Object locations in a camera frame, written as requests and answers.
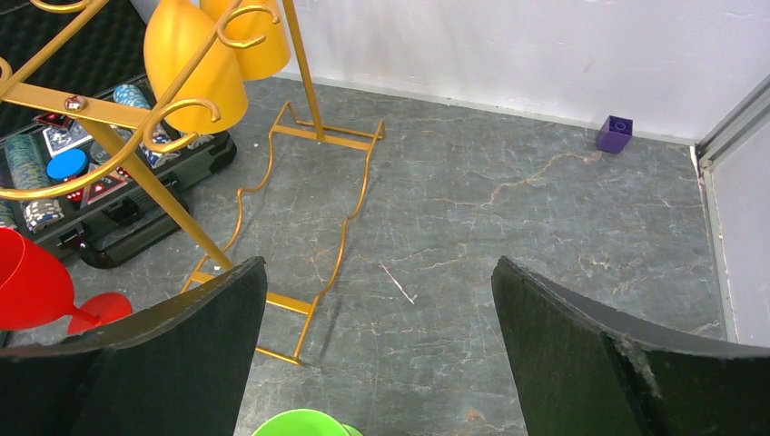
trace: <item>gold metal frame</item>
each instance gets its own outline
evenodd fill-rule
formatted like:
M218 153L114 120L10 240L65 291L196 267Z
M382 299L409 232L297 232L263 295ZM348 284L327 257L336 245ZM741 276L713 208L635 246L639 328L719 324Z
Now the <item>gold metal frame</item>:
M61 48L62 45L64 45L70 38L72 38L74 34L83 28L83 26L86 25L88 21L93 18L104 7L104 5L107 4L109 0L79 0L70 5L49 5L42 0L30 1L36 7L53 14L79 14L61 32L59 32L57 36L55 36L29 61L27 61L17 72L14 73L11 69L11 65L6 60L0 58L0 103L8 102L12 104L32 107L34 109L39 109L46 112L66 114L67 116L77 120L83 126L83 128L89 134L91 134L91 136L93 136L94 139L99 142L107 152L110 153L112 158L107 163L101 165L90 173L78 177L77 179L74 179L70 182L61 183L56 186L34 190L0 188L0 198L24 201L38 198L53 198L66 195L67 193L77 191L88 184L96 182L114 170L117 166L122 165L126 171L131 174L132 178L139 185L141 185L142 188L180 225L183 230L190 234L190 236L206 252L206 255L198 262L197 266L190 275L190 278L187 280L187 283L184 285L183 292L187 291L194 282L202 283L211 280L213 276L200 271L207 260L214 260L225 270L230 270L233 267L232 262L224 252L226 252L232 246L232 244L238 238L242 228L243 194L255 193L259 191L267 183L271 175L274 161L273 136L275 134L287 134L299 138L311 139L318 142L324 142L326 144L335 144L367 152L359 200L354 211L345 217L345 219L342 221L340 250L337 256L337 262L334 265L331 277L326 283L326 286L315 296L312 303L301 302L299 300L294 300L290 297L271 292L268 293L268 302L270 304L306 315L306 320L302 328L300 339L298 340L294 349L294 353L291 357L270 350L265 350L261 347L258 347L257 351L263 352L286 362L301 364L301 348L307 337L307 332L310 328L313 315L315 314L315 311L318 307L318 303L335 283L340 272L343 255L345 252L345 243L347 241L348 222L359 214L363 205L369 184L371 156L374 152L374 148L377 142L385 138L385 127L384 122L380 120L375 133L368 134L350 129L329 126L322 123L321 112L319 110L318 102L313 91L310 68L308 66L307 56L302 44L299 22L297 19L293 0L283 0L283 8L284 12L286 13L287 25L294 42L294 50L300 67L305 94L307 95L308 104L310 106L312 121L308 122L297 119L296 113L294 113L290 103L286 103L283 106L280 113L278 114L278 117L276 117L276 120L272 125L270 133L268 134L270 156L267 171L265 172L262 181L257 186L253 188L241 188L238 190L236 194L239 208L238 221L235 225L235 230L230 241L225 244L223 249L220 249L216 243L206 234L206 232L203 231L201 226L190 216L189 213L187 213L187 211L184 210L184 208L176 201L173 195L168 192L163 184L158 181L153 172L142 162L142 160L135 154L134 151L142 140L144 141L144 145L152 151L157 153L169 153L184 148L188 144L198 139L199 135L192 133L186 134L184 137L169 144L154 144L151 140L154 127L160 123L164 117L183 107L190 105L200 105L206 107L212 114L212 121L216 122L220 118L220 112L219 108L213 102L202 98L193 98L173 102L173 98L182 88L184 83L187 81L187 79L193 73L194 69L198 66L206 53L211 49L214 42L217 41L217 39L221 40L223 44L233 49L253 47L265 41L266 38L263 35L257 36L249 41L232 41L227 38L223 38L223 30L232 19L239 15L247 14L250 12L260 12L271 14L273 18L272 21L277 24L280 20L277 12L271 10L268 7L260 5L247 5L244 7L239 7L242 3L242 0L233 0L222 14L222 17L212 28L206 40L200 45L187 65L174 79L172 84L169 86L169 89L166 90L163 95L158 97L157 105L151 110L123 106L117 103L106 102L82 96L78 96L78 99L82 102L82 104L77 107L70 108L64 105L64 102L72 97L70 94L44 88L41 86L25 84L24 80L32 75L46 60L48 60L59 48ZM294 123L299 127L280 124L281 119L287 110L290 112ZM124 143L121 137L110 127L110 124L133 129L134 133L131 138ZM311 127L314 132L309 132L308 130L302 129L302 127ZM361 138L366 138L367 140L358 141L350 138L330 135L327 134L327 132L358 136Z

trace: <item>floor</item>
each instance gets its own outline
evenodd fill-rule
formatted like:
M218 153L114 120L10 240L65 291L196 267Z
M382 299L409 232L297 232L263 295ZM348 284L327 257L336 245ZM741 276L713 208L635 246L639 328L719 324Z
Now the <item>floor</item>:
M686 147L635 139L620 155L602 154L583 128L318 92L327 123L373 131L383 116L388 139L350 224L341 277L311 327L307 366L255 355L237 435L300 407L367 436L526 434L489 286L502 255L651 322L724 337ZM192 192L193 215L218 243L234 225L235 190L262 178L283 102L307 113L296 82L261 81L249 94L250 112L232 129L239 156ZM264 256L271 289L309 301L331 272L364 153L285 136L276 147L274 176L247 199L233 258ZM178 293L201 254L177 233L116 270L70 271L79 302L118 290L142 309ZM64 325L15 340L51 342ZM298 315L269 307L260 343L291 352L300 328Z

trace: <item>rack leg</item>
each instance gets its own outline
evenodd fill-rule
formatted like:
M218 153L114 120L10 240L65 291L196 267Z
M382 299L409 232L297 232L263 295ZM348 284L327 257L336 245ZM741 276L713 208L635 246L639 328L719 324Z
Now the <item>rack leg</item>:
M109 154L115 155L123 147L123 139L108 124L85 119L78 119L78 122ZM184 210L182 205L173 198L173 195L168 192L139 156L131 154L128 159L123 161L123 168L215 262L225 270L230 270L233 267L230 259L227 258L190 214Z

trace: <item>purple cube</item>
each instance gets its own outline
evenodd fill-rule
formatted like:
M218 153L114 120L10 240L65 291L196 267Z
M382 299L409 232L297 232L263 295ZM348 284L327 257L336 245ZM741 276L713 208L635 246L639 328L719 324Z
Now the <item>purple cube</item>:
M631 140L634 122L610 115L597 135L597 150L618 154Z

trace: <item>poker chip case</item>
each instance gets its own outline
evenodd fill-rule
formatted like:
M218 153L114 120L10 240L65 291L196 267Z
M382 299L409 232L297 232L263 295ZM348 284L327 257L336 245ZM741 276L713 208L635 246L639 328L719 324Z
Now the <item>poker chip case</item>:
M52 0L48 3L72 2ZM71 19L71 15L40 11L30 5L29 0L3 2L0 6L0 41L13 43L0 45L0 56L14 69L20 67ZM154 104L152 92L143 75L144 28L143 20L129 0L112 0L26 82L105 100L112 98L113 90L117 86L134 84L142 91L149 104ZM8 141L18 137L28 138L27 135L31 135L39 147L43 164L48 164L53 158L50 146L46 145L43 137L47 127L33 122L33 118L39 115L40 112L21 106L0 104L0 180L6 187L28 189L23 186L8 186L14 184L11 181L12 169L8 165L9 159L6 159L5 155ZM171 139L180 136L169 125L163 127ZM92 146L93 140L88 140L78 144L76 148L92 156L89 154ZM232 138L223 132L203 136L194 149L184 148L178 157L162 164L156 163L154 168L149 164L148 156L140 150L137 150L137 154L153 168L155 175L169 191L187 207L183 192L229 165L236 151ZM19 161L18 158L11 157L11 163ZM91 189L93 193L95 189L99 189L94 185L86 188L86 191ZM16 230L25 237L59 259L74 254L99 269L114 268L178 230L177 224L165 213L151 221L146 218L158 206L142 187L130 178L124 179L115 189L106 190L106 186L101 188L107 193L100 193L91 202L79 203L65 197L56 198L55 201L58 202L64 217L45 228L35 229L34 232L29 221L34 219L31 215L50 212L49 209L53 207L50 202L43 203L42 206L19 202L6 202L6 205L9 205L12 211ZM103 248L100 244L105 238L117 240Z

